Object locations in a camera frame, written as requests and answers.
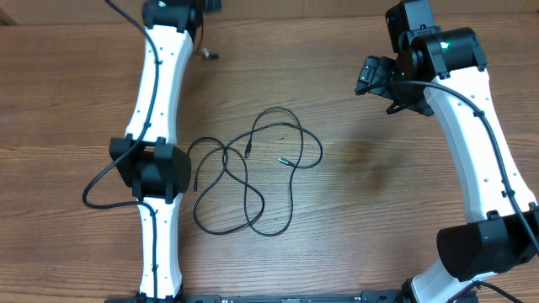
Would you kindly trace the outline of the black cable silver plugs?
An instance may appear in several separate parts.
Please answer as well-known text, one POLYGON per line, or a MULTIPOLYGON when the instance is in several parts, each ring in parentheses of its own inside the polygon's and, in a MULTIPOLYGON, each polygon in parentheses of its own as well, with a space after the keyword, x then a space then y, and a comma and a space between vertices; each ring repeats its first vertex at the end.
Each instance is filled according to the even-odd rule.
POLYGON ((215 137, 203 136, 203 137, 201 137, 199 139, 194 140, 189 145, 187 155, 189 156, 191 151, 194 149, 194 147, 201 144, 203 141, 213 141, 213 142, 215 142, 217 144, 217 147, 214 148, 213 150, 209 151, 200 160, 200 163, 199 163, 198 167, 196 168, 195 174, 194 174, 194 177, 193 177, 193 194, 198 193, 198 182, 199 182, 200 170, 202 168, 202 165, 205 163, 205 161, 207 160, 207 158, 209 156, 211 156, 214 153, 221 152, 221 166, 222 166, 222 169, 221 169, 220 174, 216 177, 216 179, 206 189, 204 189, 198 195, 198 198, 195 201, 193 212, 192 212, 195 224, 202 231, 204 231, 205 233, 210 234, 210 235, 214 235, 214 236, 224 236, 224 235, 228 235, 228 234, 233 234, 233 233, 235 233, 237 231, 240 231, 242 229, 245 229, 247 227, 249 227, 252 231, 254 231, 255 233, 259 234, 262 237, 277 237, 277 236, 280 236, 283 233, 285 233, 288 230, 288 228, 289 228, 289 226, 291 224, 293 214, 294 214, 293 179, 294 179, 294 175, 295 175, 296 170, 297 169, 311 169, 311 168, 314 168, 323 159, 323 144, 318 139, 318 137, 314 133, 312 133, 310 130, 304 128, 300 123, 292 124, 292 123, 289 123, 289 122, 276 122, 276 123, 265 125, 265 126, 262 126, 262 127, 259 127, 259 128, 254 128, 254 129, 252 129, 252 130, 250 130, 248 132, 245 132, 245 133, 237 136, 236 138, 230 140, 227 145, 225 145, 222 141, 216 139, 215 137), (262 130, 269 129, 271 127, 276 127, 276 126, 286 126, 286 127, 290 127, 290 128, 293 128, 293 129, 297 129, 300 132, 301 139, 300 139, 300 154, 298 156, 298 159, 297 159, 296 163, 291 162, 291 161, 289 161, 289 160, 287 160, 287 159, 285 159, 283 157, 279 157, 277 159, 277 161, 280 162, 281 164, 292 168, 292 172, 291 172, 291 175, 290 175, 290 178, 289 178, 290 212, 289 212, 286 224, 280 230, 269 233, 269 232, 262 232, 262 231, 258 230, 254 226, 254 224, 264 214, 265 199, 264 199, 264 196, 262 195, 262 193, 260 191, 258 191, 254 186, 252 186, 248 182, 248 165, 247 165, 247 162, 246 162, 247 156, 243 156, 237 149, 232 147, 232 145, 234 143, 236 143, 237 141, 239 141, 240 139, 246 137, 246 136, 249 136, 249 138, 252 138, 252 135, 254 133, 260 132, 262 130), (301 160, 302 160, 303 151, 304 151, 304 147, 305 147, 305 135, 308 135, 311 138, 313 138, 313 140, 315 140, 315 142, 318 144, 319 157, 318 157, 317 161, 315 161, 312 164, 301 165, 301 160), (240 158, 240 160, 242 161, 242 164, 243 164, 244 178, 239 178, 239 177, 237 177, 236 175, 234 175, 233 173, 231 173, 228 170, 228 159, 229 159, 228 152, 235 152, 239 156, 239 158, 240 158), (200 202, 202 201, 202 199, 205 197, 205 195, 211 189, 213 189, 221 181, 222 177, 225 174, 227 174, 230 178, 232 178, 234 181, 240 183, 243 186, 243 212, 244 212, 246 222, 243 223, 242 225, 235 226, 235 227, 233 227, 233 228, 231 228, 229 230, 212 231, 212 230, 206 228, 200 222, 200 220, 198 218, 198 215, 197 215, 197 212, 198 212, 198 208, 199 208, 199 205, 200 205, 200 202), (253 191, 260 198, 260 202, 261 202, 260 210, 256 214, 256 216, 254 216, 253 218, 249 217, 248 210, 247 210, 247 200, 248 200, 248 191, 249 190, 253 191))

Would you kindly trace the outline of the black cable dark plugs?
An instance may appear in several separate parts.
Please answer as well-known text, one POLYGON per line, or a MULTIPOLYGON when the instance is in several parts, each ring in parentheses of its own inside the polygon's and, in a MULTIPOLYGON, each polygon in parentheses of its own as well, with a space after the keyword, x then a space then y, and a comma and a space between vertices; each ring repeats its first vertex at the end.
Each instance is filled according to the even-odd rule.
POLYGON ((291 225, 291 222, 292 222, 292 219, 293 219, 293 214, 294 214, 293 178, 294 178, 295 172, 299 168, 299 164, 301 163, 301 160, 302 160, 303 150, 304 150, 304 147, 305 147, 305 132, 306 132, 306 130, 303 128, 300 119, 298 118, 298 116, 293 111, 291 111, 290 109, 284 108, 284 107, 277 106, 277 107, 272 107, 272 108, 265 109, 260 114, 258 114, 257 117, 253 121, 253 124, 251 126, 250 131, 245 132, 245 133, 237 136, 236 138, 230 140, 226 145, 222 141, 216 139, 215 137, 210 137, 210 136, 203 136, 203 137, 193 141, 189 145, 189 148, 188 148, 188 151, 187 151, 188 155, 190 155, 191 151, 197 145, 201 144, 203 141, 213 141, 213 142, 215 142, 217 144, 216 148, 209 151, 200 160, 200 163, 198 164, 198 166, 197 166, 197 168, 195 170, 193 194, 198 193, 198 182, 199 182, 200 170, 201 170, 202 166, 205 164, 205 161, 212 154, 217 153, 217 152, 221 152, 221 172, 220 172, 220 174, 216 177, 216 179, 206 189, 204 189, 200 193, 200 195, 198 196, 198 198, 195 201, 195 205, 194 205, 194 208, 193 208, 193 218, 194 218, 195 224, 203 232, 205 232, 207 234, 210 234, 210 235, 213 235, 213 236, 224 236, 224 235, 228 235, 228 234, 233 234, 233 233, 235 233, 237 231, 241 231, 242 229, 245 229, 245 228, 250 228, 256 234, 258 234, 258 235, 260 235, 262 237, 277 237, 277 236, 280 236, 280 235, 284 234, 289 229, 289 227, 291 225), (283 111, 283 112, 289 114, 292 117, 292 119, 295 121, 295 124, 292 124, 292 123, 289 123, 289 122, 275 122, 273 124, 269 124, 269 125, 265 125, 265 126, 257 128, 257 124, 258 124, 258 122, 259 122, 259 120, 261 118, 263 118, 267 114, 269 114, 271 112, 275 112, 275 111, 283 111), (291 161, 286 160, 286 159, 284 159, 282 157, 278 159, 278 162, 280 162, 281 164, 284 164, 284 165, 292 168, 292 172, 291 172, 291 175, 290 175, 290 178, 289 178, 290 212, 289 212, 289 215, 288 215, 287 222, 285 223, 285 225, 280 230, 275 231, 275 232, 262 232, 262 231, 258 230, 254 225, 257 223, 257 221, 264 214, 265 198, 248 181, 247 158, 249 157, 249 155, 250 155, 250 153, 252 151, 252 148, 253 148, 253 135, 255 133, 257 133, 259 131, 262 131, 262 130, 266 130, 266 129, 270 128, 270 127, 282 126, 282 125, 294 128, 294 129, 298 130, 299 133, 300 133, 300 153, 299 153, 299 156, 298 156, 298 159, 296 160, 296 162, 291 162, 291 161), (236 175, 234 175, 233 173, 231 173, 228 170, 229 152, 236 153, 239 156, 239 159, 241 160, 242 165, 243 165, 243 178, 237 177, 236 175), (201 200, 205 197, 205 195, 211 189, 213 189, 221 181, 222 177, 225 174, 228 177, 230 177, 232 180, 240 183, 243 186, 243 213, 244 213, 244 217, 245 217, 245 222, 242 225, 232 227, 229 230, 212 231, 212 230, 206 228, 200 222, 200 220, 198 218, 198 215, 197 215, 197 211, 198 211, 199 204, 200 204, 201 200), (253 191, 259 197, 260 202, 261 202, 260 210, 255 215, 255 217, 253 217, 253 218, 249 217, 248 210, 247 210, 248 191, 249 190, 253 191))

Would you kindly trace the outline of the black USB cable removed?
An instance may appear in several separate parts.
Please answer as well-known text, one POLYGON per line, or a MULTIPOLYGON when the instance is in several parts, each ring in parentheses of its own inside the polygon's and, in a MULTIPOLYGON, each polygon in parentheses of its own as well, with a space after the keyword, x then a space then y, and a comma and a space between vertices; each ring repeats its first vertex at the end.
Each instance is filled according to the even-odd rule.
POLYGON ((217 60, 220 56, 217 53, 210 53, 202 44, 204 40, 204 26, 200 27, 200 38, 195 48, 195 54, 205 60, 217 60))

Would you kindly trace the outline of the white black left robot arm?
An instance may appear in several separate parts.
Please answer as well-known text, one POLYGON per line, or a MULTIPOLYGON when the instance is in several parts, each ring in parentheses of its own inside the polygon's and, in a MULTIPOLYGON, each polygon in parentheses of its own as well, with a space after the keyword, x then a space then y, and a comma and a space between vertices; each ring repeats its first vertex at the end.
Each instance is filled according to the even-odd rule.
POLYGON ((179 302, 183 290, 179 269, 179 207, 189 187, 191 161, 177 145, 180 90, 193 54, 209 57, 196 32, 208 13, 219 12, 219 1, 146 1, 141 23, 116 4, 111 6, 145 38, 145 53, 136 107, 125 134, 109 143, 111 164, 98 173, 82 193, 89 201, 92 187, 115 168, 141 218, 142 277, 131 302, 179 302))

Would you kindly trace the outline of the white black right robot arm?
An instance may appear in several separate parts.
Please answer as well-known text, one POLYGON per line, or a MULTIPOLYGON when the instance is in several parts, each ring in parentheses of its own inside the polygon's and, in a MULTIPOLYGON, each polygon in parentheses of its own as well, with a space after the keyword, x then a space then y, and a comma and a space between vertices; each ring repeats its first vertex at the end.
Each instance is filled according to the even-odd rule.
POLYGON ((393 57, 369 56, 355 93, 389 99, 389 114, 434 116, 457 170, 465 223, 440 230, 438 257, 400 290, 364 302, 474 302, 489 279, 538 254, 538 202, 511 156, 489 86, 487 59, 469 28, 444 31, 427 0, 385 15, 393 57))

